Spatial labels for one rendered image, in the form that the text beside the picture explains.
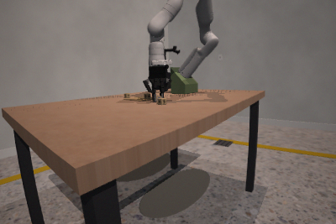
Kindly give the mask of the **tan square mat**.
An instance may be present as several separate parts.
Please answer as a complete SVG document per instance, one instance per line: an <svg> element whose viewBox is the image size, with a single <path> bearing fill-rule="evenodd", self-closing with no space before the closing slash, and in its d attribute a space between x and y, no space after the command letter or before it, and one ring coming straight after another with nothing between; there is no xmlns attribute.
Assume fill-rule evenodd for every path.
<svg viewBox="0 0 336 224"><path fill-rule="evenodd" d="M133 100L131 100L133 99ZM131 98L125 98L125 100L130 100L130 101L139 101L139 102L142 102L142 101L148 101L148 100L152 100L152 96L150 99L144 99L143 96L138 96L138 97L131 97Z"/></svg>

